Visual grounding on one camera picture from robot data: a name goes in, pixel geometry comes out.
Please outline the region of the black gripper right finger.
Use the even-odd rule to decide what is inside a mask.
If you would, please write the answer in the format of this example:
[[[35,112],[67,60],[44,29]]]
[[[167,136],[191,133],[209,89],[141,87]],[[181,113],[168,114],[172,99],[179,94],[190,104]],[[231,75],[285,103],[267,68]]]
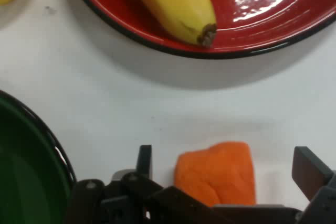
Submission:
[[[335,171],[308,147],[296,146],[292,179],[309,200],[296,223],[335,223]]]

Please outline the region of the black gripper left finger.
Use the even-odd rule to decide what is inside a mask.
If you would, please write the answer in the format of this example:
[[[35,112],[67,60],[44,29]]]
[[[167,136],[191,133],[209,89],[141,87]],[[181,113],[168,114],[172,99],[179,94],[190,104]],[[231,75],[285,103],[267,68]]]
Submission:
[[[98,179],[75,183],[66,223],[168,223],[166,212],[150,198],[163,188],[152,180],[152,147],[139,148],[135,169],[120,170],[105,185]]]

